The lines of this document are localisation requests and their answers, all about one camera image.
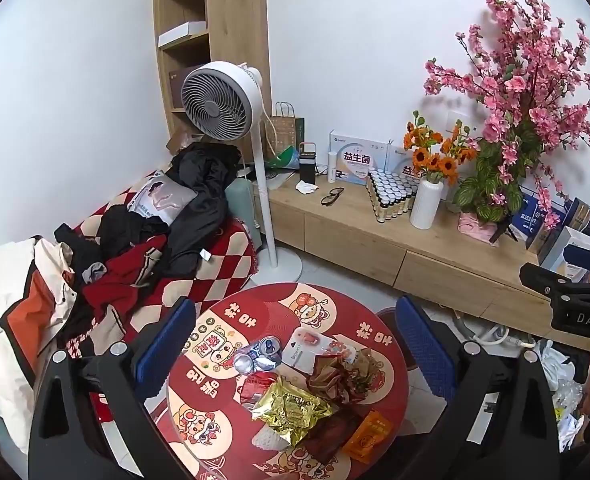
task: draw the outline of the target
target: power outlet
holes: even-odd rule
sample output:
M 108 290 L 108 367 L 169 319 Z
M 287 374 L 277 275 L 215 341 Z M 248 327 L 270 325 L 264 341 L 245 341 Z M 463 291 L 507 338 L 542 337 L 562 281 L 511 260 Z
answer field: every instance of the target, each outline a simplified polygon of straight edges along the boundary
M 444 130 L 452 134 L 453 127 L 455 126 L 455 122 L 457 122 L 458 119 L 461 120 L 465 126 L 470 127 L 471 137 L 479 136 L 480 130 L 477 126 L 473 124 L 472 118 L 469 115 L 463 114 L 462 112 L 457 112 L 455 110 L 448 111 L 448 117 L 446 118 L 446 127 L 444 128 Z

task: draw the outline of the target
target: white jacket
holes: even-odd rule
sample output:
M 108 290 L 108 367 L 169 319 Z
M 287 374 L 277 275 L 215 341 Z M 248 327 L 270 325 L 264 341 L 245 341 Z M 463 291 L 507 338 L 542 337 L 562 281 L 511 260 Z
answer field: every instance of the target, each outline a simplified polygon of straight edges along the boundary
M 43 350 L 75 303 L 71 255 L 66 244 L 42 238 L 0 246 L 0 416 L 24 453 Z

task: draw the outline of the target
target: eyeglasses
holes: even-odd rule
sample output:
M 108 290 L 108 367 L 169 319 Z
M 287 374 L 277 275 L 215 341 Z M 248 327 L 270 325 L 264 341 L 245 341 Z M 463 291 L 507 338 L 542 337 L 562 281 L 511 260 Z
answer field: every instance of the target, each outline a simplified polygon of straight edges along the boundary
M 323 199 L 322 199 L 322 205 L 332 205 L 335 203 L 335 201 L 339 198 L 339 195 L 341 195 L 344 192 L 344 188 L 343 187 L 336 187 L 334 189 L 331 189 L 329 194 L 326 195 Z

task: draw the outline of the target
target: pink pot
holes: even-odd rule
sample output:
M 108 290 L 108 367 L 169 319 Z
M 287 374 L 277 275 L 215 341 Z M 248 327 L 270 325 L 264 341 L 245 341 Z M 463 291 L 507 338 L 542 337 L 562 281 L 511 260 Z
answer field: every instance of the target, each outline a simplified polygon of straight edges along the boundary
M 460 213 L 457 230 L 475 240 L 480 240 L 493 247 L 498 246 L 497 242 L 494 244 L 490 242 L 492 235 L 497 231 L 497 224 L 495 222 L 480 224 L 475 213 Z

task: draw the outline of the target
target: fan grille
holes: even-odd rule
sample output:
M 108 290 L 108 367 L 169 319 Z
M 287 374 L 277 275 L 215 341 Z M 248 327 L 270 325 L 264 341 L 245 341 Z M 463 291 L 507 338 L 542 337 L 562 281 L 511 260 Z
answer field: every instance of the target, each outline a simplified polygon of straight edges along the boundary
M 239 85 L 217 70 L 195 70 L 182 86 L 188 118 L 217 140 L 235 140 L 251 127 L 251 105 Z

